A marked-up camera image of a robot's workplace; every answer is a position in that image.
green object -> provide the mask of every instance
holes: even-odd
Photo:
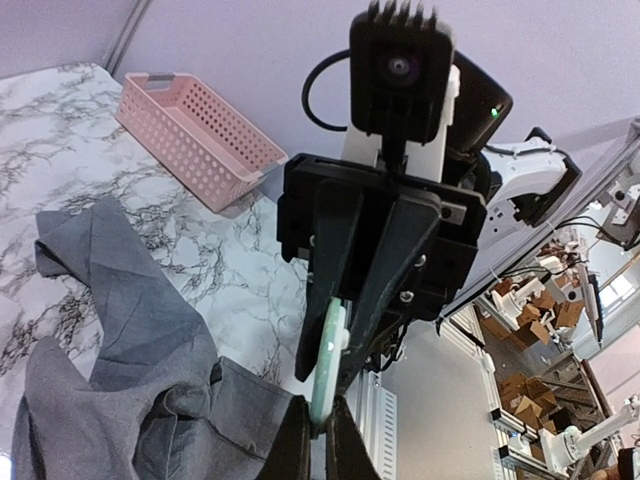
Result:
[[[332,298],[327,309],[318,351],[318,362],[313,382],[311,423],[321,428],[333,409],[333,398],[338,380],[338,368],[345,337],[346,310],[339,298]]]

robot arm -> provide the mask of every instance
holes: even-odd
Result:
[[[585,265],[588,259],[588,248],[584,237],[575,227],[565,227],[557,235],[555,240],[558,243],[556,244],[563,245],[570,256],[564,257],[564,262],[555,255],[533,259],[527,265],[535,270],[527,275],[534,277],[528,285],[505,295],[499,295],[496,291],[492,291],[493,303],[498,312],[502,314],[503,320],[509,323],[511,329],[516,330],[518,328],[516,319],[522,313],[522,308],[527,304],[532,294],[538,296],[542,289],[546,289],[557,303],[584,302],[585,313],[594,338],[602,346],[604,323],[599,297],[600,288],[596,275],[590,273]],[[562,278],[560,274],[570,269],[577,275],[579,285],[572,282],[559,283],[559,279]]]
[[[571,158],[538,128],[526,142],[487,146],[482,154],[500,181],[487,204],[488,218],[478,240],[481,249],[544,223],[581,176]]]
[[[581,433],[577,427],[569,427],[564,432],[553,435],[548,430],[540,431],[542,450],[549,471],[565,474],[566,468],[587,456],[591,447],[614,435],[622,427],[638,421],[640,397],[633,395],[625,401],[622,410]]]
[[[512,105],[455,50],[451,28],[435,13],[425,18],[421,6],[410,15],[408,0],[399,9],[394,0],[384,8],[373,1],[354,19],[349,46],[314,69],[303,88],[309,113],[313,79],[350,58],[352,126],[310,115],[320,126],[347,131],[343,158],[302,153],[288,162],[277,224],[283,258],[309,261],[295,374],[305,381],[315,370],[315,381],[312,415],[303,402],[299,418],[309,418],[310,436],[327,433],[335,447],[328,465],[337,459],[343,466],[363,448],[347,441],[357,427],[340,414],[346,390],[367,360],[389,352],[400,329],[416,319],[437,321],[467,279],[487,217],[488,182],[463,188],[450,178],[487,164],[480,151]],[[460,168],[452,175],[454,162]],[[510,171],[504,166],[505,178]],[[557,185],[549,187],[511,199],[524,221],[541,221],[555,203]]]

gray cloth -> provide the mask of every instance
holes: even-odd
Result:
[[[90,287],[104,339],[89,381],[54,338],[36,344],[14,478],[255,479],[290,395],[218,358],[113,198],[36,220],[38,270]]]

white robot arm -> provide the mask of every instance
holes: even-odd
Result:
[[[569,427],[564,432],[553,435],[548,430],[540,431],[540,442],[549,471],[565,474],[566,468],[587,456],[591,447],[615,434],[625,425],[638,421],[640,397],[628,398],[622,410],[591,430],[581,433],[577,427]]]
[[[567,155],[540,137],[526,142],[488,146],[483,150],[491,171],[500,175],[500,188],[487,205],[488,217],[478,246],[488,248],[523,228],[514,199],[551,192],[565,178]]]

black cable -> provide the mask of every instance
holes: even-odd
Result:
[[[491,165],[484,155],[479,156],[478,161],[472,167],[472,173],[476,177],[473,190],[486,199],[491,190]]]
[[[375,354],[375,355],[372,354],[369,356],[370,368],[376,373],[379,372],[380,369],[382,368],[382,366],[380,365],[380,362],[378,362],[378,356],[379,354]]]
[[[594,224],[598,226],[598,228],[603,228],[602,225],[600,225],[595,218],[589,215],[578,215],[577,217],[567,218],[566,220],[563,220],[562,222],[560,222],[560,224],[558,225],[558,228],[564,227],[567,223],[573,222],[575,220],[591,220]]]
[[[555,275],[562,275],[563,273],[565,273],[565,272],[567,272],[567,271],[571,270],[573,267],[575,267],[575,266],[576,266],[577,264],[579,264],[579,263],[587,263],[587,262],[586,262],[585,260],[576,260],[575,262],[573,262],[571,265],[569,265],[569,266],[568,266],[567,268],[565,268],[564,270],[560,270],[560,271],[559,271],[559,272],[557,272],[557,273],[553,273],[553,272],[549,272],[549,273],[551,273],[551,275],[554,275],[554,276],[555,276]]]
[[[493,145],[485,145],[484,148],[486,148],[492,153],[497,153],[499,155],[508,155],[510,157],[524,157],[526,155],[533,155],[534,153],[560,153],[565,157],[569,156],[569,154],[564,150],[560,150],[559,148],[550,148],[550,147],[535,147],[529,150],[522,150],[520,152],[516,150],[507,150],[506,148],[495,147]]]
[[[626,247],[625,245],[622,245],[622,243],[620,242],[620,240],[618,240],[616,237],[614,237],[613,235],[611,235],[609,232],[607,232],[603,227],[601,227],[600,225],[592,225],[591,223],[583,223],[583,222],[572,222],[572,223],[567,223],[567,224],[563,224],[563,227],[589,227],[589,228],[595,228],[596,230],[598,230],[603,236],[607,237],[611,243],[614,243],[616,245],[618,245],[619,247],[622,247],[624,249],[628,249],[629,247]]]
[[[511,270],[509,272],[505,272],[502,275],[502,278],[509,278],[509,277],[517,277],[518,275],[522,275],[523,273],[548,273],[549,270],[547,270],[544,267],[523,267],[523,268],[518,268],[516,270]]]
[[[402,342],[404,341],[404,337],[407,335],[409,331],[409,323],[405,323],[402,325],[402,333],[398,336],[398,340],[396,341],[393,350],[389,354],[389,358],[385,362],[384,366],[380,368],[380,372],[386,372],[394,362],[400,360],[398,355],[400,355],[400,351],[402,350]]]
[[[324,128],[325,130],[329,130],[331,132],[346,132],[347,127],[331,125],[329,123],[323,122],[320,120],[315,113],[311,110],[311,105],[309,104],[309,94],[311,93],[311,87],[313,86],[313,82],[320,76],[322,72],[324,72],[327,68],[329,68],[334,63],[338,63],[341,60],[345,60],[349,58],[349,50],[342,50],[341,52],[334,53],[330,57],[325,58],[321,61],[316,67],[311,70],[311,73],[304,81],[304,85],[302,86],[302,109],[304,113],[307,114],[307,117],[318,125],[319,127]]]

